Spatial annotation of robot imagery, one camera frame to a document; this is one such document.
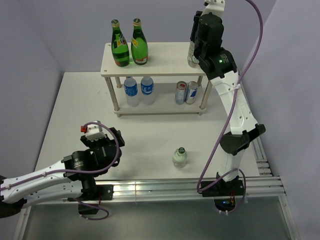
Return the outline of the clear soda bottle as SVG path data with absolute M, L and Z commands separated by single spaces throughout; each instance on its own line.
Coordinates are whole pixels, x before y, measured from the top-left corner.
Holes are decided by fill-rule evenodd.
M 189 43 L 189 49 L 187 54 L 187 63 L 190 67 L 196 68 L 199 66 L 199 60 L 194 56 L 195 44 L 193 41 Z
M 184 147 L 179 147 L 175 150 L 173 157 L 172 157 L 172 163 L 177 168 L 183 168 L 187 163 L 187 152 Z

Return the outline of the blue label water bottle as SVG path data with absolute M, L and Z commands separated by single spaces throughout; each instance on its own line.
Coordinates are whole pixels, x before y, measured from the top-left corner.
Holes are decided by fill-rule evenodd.
M 145 105 L 152 105 L 155 102 L 154 81 L 150 76 L 144 76 L 140 81 L 142 102 Z
M 130 107 L 138 106 L 140 102 L 138 97 L 138 85 L 136 80 L 133 77 L 127 76 L 125 78 L 124 90 L 125 90 L 127 104 Z

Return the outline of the green glass bottle front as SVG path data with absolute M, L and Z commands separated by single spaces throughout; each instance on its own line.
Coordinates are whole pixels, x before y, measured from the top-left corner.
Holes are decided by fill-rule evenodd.
M 144 65 L 148 62 L 148 43 L 142 30 L 142 22 L 139 18 L 133 20 L 131 55 L 134 63 L 137 65 Z

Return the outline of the green glass bottle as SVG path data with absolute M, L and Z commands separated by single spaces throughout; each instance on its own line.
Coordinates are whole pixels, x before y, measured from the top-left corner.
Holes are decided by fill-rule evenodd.
M 142 30 L 142 22 L 139 18 L 133 20 L 131 55 L 134 63 L 137 65 L 144 65 L 148 62 L 148 43 Z
M 127 41 L 120 29 L 120 23 L 117 19 L 111 21 L 112 41 L 111 52 L 115 64 L 119 67 L 125 67 L 130 63 L 130 52 Z

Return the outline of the clear soda bottle front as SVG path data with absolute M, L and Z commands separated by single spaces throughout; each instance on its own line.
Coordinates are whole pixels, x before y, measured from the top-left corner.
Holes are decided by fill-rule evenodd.
M 175 150 L 173 157 L 172 157 L 172 163 L 177 168 L 183 168 L 187 163 L 187 152 L 184 147 L 179 147 Z

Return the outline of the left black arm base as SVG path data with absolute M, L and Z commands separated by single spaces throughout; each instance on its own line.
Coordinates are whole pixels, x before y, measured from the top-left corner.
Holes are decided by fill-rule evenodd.
M 98 185 L 96 192 L 89 199 L 68 198 L 69 202 L 77 203 L 79 217 L 86 221 L 101 221 L 110 215 L 109 211 L 102 207 L 102 201 L 111 201 L 113 199 L 114 186 L 112 184 Z M 94 218 L 99 211 L 103 211 L 105 216 Z

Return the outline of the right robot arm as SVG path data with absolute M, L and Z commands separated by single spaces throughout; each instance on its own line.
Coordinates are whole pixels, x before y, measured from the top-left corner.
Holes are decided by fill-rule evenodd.
M 219 16 L 206 13 L 198 17 L 194 56 L 227 113 L 226 123 L 214 146 L 215 149 L 221 147 L 227 154 L 217 173 L 222 179 L 216 183 L 217 191 L 227 195 L 234 188 L 232 181 L 239 175 L 245 150 L 254 139 L 265 133 L 266 128 L 258 124 L 249 108 L 235 60 L 231 52 L 222 47 L 223 33 L 223 21 Z

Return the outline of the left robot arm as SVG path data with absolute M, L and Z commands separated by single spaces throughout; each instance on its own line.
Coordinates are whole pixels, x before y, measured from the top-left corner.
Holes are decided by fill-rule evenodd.
M 85 150 L 78 150 L 62 160 L 35 172 L 0 178 L 0 216 L 14 216 L 22 209 L 43 202 L 64 199 L 69 201 L 97 200 L 101 196 L 95 178 L 116 167 L 122 156 L 125 141 L 119 130 L 111 127 L 103 131 L 99 122 L 81 127 L 81 142 Z

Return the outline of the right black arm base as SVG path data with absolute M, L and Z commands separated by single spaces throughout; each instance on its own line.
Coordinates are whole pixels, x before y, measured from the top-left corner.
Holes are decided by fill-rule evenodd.
M 233 211 L 237 205 L 245 202 L 246 188 L 237 176 L 232 181 L 220 180 L 210 188 L 199 192 L 203 197 L 225 197 L 214 200 L 214 205 L 221 212 Z

